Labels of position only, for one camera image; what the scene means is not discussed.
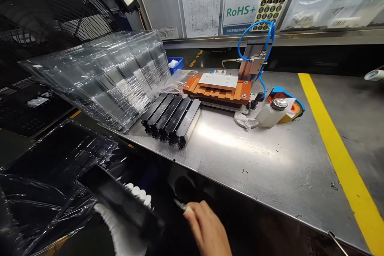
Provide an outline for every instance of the white glove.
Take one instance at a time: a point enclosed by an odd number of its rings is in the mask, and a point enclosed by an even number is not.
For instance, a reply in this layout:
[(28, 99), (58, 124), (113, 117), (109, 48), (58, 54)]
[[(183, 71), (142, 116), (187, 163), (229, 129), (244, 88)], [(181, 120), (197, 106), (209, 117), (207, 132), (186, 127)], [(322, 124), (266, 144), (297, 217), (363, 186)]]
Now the white glove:
[[(134, 187), (132, 183), (127, 184), (126, 188), (144, 205), (151, 207), (152, 197), (146, 195), (145, 190)], [(133, 224), (119, 221), (118, 216), (101, 203), (95, 204), (94, 209), (102, 216), (111, 232), (116, 256), (144, 256), (146, 254), (148, 245), (139, 237), (138, 230)]]

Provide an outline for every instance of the white cloth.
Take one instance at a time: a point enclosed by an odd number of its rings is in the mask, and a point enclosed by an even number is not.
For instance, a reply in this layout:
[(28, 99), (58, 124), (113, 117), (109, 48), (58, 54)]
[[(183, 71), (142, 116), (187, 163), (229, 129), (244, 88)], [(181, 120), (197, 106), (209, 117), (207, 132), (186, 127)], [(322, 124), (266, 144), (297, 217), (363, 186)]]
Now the white cloth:
[(252, 128), (255, 128), (258, 124), (256, 119), (247, 118), (244, 114), (240, 112), (236, 112), (233, 118), (239, 126), (246, 128), (247, 131)]

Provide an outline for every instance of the cable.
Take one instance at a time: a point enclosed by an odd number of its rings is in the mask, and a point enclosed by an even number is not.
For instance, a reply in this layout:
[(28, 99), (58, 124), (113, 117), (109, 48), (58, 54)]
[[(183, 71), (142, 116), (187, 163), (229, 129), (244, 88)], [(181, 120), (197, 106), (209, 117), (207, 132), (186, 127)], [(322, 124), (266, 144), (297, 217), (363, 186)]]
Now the cable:
[(272, 27), (274, 27), (275, 25), (274, 25), (274, 22), (271, 22), (270, 20), (261, 20), (261, 21), (257, 21), (257, 22), (255, 22), (254, 24), (252, 24), (251, 26), (249, 26), (244, 32), (243, 32), (243, 34), (241, 35), (241, 37), (240, 37), (240, 39), (239, 39), (239, 43), (237, 44), (237, 53), (239, 54), (239, 56), (240, 56), (240, 58), (242, 58), (242, 59), (244, 59), (244, 60), (246, 60), (246, 61), (250, 61), (250, 59), (247, 59), (247, 58), (245, 58), (242, 54), (241, 54), (241, 52), (240, 52), (240, 43), (241, 43), (241, 40), (243, 39), (243, 37), (244, 37), (244, 35), (245, 34), (247, 34), (248, 33), (248, 31), (250, 30), (250, 29), (252, 29), (254, 26), (256, 26), (256, 25), (258, 25), (258, 24), (269, 24), (270, 26), (269, 26), (269, 31), (268, 31), (268, 36), (267, 36), (267, 42), (266, 42), (266, 45), (265, 45), (265, 47), (268, 45), (268, 42), (269, 42), (269, 37), (271, 36), (271, 34), (272, 34)]
[(259, 72), (259, 74), (260, 74), (260, 83), (262, 84), (262, 86), (264, 88), (264, 93), (263, 93), (263, 97), (262, 97), (264, 99), (265, 98), (265, 94), (267, 93), (267, 88), (266, 88), (266, 86), (265, 86), (265, 84), (263, 82), (263, 79), (262, 79), (263, 72)]
[[(246, 60), (246, 61), (250, 61), (250, 59), (247, 59), (245, 58), (241, 52), (240, 52), (240, 43), (241, 43), (241, 40), (243, 39), (244, 35), (250, 30), (252, 29), (254, 26), (258, 25), (258, 24), (263, 24), (263, 23), (266, 23), (266, 24), (269, 24), (269, 30), (268, 30), (268, 35), (267, 35), (267, 40), (266, 40), (266, 43), (264, 45), (264, 50), (267, 50), (268, 48), (268, 43), (269, 43), (269, 40), (271, 39), (271, 47), (269, 48), (268, 50), (268, 53), (267, 53), (267, 56), (265, 57), (265, 61), (268, 60), (269, 58), (269, 55), (271, 53), (271, 50), (272, 50), (272, 46), (273, 46), (273, 41), (275, 39), (275, 32), (276, 32), (276, 27), (275, 27), (275, 21), (271, 22), (269, 20), (262, 20), (262, 21), (258, 21), (258, 22), (255, 22), (254, 24), (252, 24), (251, 26), (249, 26), (245, 31), (244, 33), (241, 35), (240, 39), (239, 39), (239, 43), (237, 45), (237, 53), (239, 54), (240, 58)], [(265, 94), (267, 93), (267, 88), (263, 82), (263, 79), (262, 79), (262, 73), (264, 71), (264, 65), (261, 67), (259, 73), (257, 74), (256, 76), (256, 80), (258, 78), (260, 78), (260, 83), (262, 84), (263, 86), (263, 89), (264, 89), (264, 92), (263, 92), (263, 99), (265, 99)]]

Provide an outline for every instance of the hand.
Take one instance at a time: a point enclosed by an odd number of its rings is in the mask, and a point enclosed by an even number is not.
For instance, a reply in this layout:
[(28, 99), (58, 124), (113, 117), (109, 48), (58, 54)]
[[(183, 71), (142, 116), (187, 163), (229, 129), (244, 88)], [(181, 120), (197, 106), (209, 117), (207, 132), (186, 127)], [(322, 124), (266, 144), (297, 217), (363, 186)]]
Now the hand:
[(196, 244), (202, 256), (232, 256), (227, 233), (220, 219), (208, 206), (207, 202), (190, 202), (191, 212), (184, 212), (184, 217), (191, 226)]

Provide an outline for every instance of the black plastic part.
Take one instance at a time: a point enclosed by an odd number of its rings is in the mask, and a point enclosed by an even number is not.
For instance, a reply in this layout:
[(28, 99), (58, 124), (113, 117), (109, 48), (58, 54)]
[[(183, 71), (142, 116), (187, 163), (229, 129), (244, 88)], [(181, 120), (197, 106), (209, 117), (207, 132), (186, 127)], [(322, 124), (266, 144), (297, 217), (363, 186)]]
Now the black plastic part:
[(165, 130), (166, 125), (168, 124), (169, 120), (175, 113), (177, 107), (180, 105), (181, 101), (183, 100), (182, 96), (176, 96), (174, 100), (172, 101), (171, 105), (168, 107), (168, 109), (165, 111), (164, 115), (161, 117), (159, 122), (156, 124), (158, 133), (160, 134), (160, 139), (165, 140), (167, 138), (167, 132)]
[(251, 101), (251, 109), (252, 110), (255, 110), (256, 109), (256, 106), (257, 106), (257, 102), (263, 102), (264, 101), (264, 98), (263, 98), (263, 92), (259, 92), (255, 99)]
[(179, 108), (176, 110), (176, 113), (172, 117), (172, 119), (169, 121), (167, 127), (165, 128), (165, 131), (168, 134), (168, 141), (169, 144), (175, 144), (178, 142), (178, 137), (176, 135), (176, 130), (178, 126), (181, 123), (181, 120), (187, 111), (189, 105), (191, 104), (192, 99), (191, 98), (184, 98), (183, 101), (181, 102), (181, 105)]
[(179, 148), (182, 149), (188, 142), (186, 134), (189, 130), (189, 127), (192, 124), (192, 121), (200, 109), (201, 101), (198, 99), (193, 100), (191, 106), (188, 108), (188, 112), (185, 114), (183, 121), (181, 122), (179, 128), (176, 131), (176, 135), (179, 137)]
[(77, 180), (99, 202), (134, 224), (140, 236), (152, 243), (159, 240), (165, 227), (164, 221), (111, 174), (98, 165), (93, 166)]
[(255, 101), (256, 102), (263, 102), (262, 98), (263, 98), (263, 92), (259, 92), (257, 95), (256, 95), (256, 98), (255, 98)]
[(159, 98), (153, 102), (153, 104), (148, 108), (148, 110), (144, 113), (144, 115), (141, 117), (141, 123), (144, 125), (144, 127), (147, 127), (148, 121), (154, 114), (154, 112), (157, 110), (157, 108), (162, 104), (164, 99), (166, 98), (167, 94), (160, 94)]
[(148, 127), (150, 127), (151, 129), (153, 128), (156, 129), (155, 124), (160, 120), (161, 116), (163, 115), (163, 113), (165, 112), (165, 110), (173, 100), (173, 98), (175, 98), (174, 94), (167, 95), (165, 100), (162, 102), (162, 104), (159, 106), (159, 108), (156, 110), (156, 112), (152, 115), (152, 117), (148, 121), (147, 123)]

